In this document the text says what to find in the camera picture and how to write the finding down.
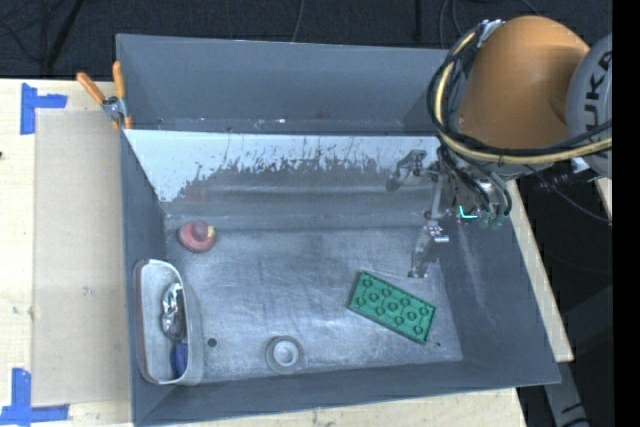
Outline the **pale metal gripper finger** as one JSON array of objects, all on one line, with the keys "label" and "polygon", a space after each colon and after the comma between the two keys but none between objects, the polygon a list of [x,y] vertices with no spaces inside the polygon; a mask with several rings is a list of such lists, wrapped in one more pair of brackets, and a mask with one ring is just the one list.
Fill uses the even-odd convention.
[{"label": "pale metal gripper finger", "polygon": [[418,233],[410,258],[410,278],[423,279],[427,276],[428,265],[431,262],[430,248],[434,243],[436,226],[428,224]]},{"label": "pale metal gripper finger", "polygon": [[448,248],[448,234],[432,235],[429,238],[425,249],[425,263],[430,265],[431,263],[437,262],[445,254],[445,250]]}]

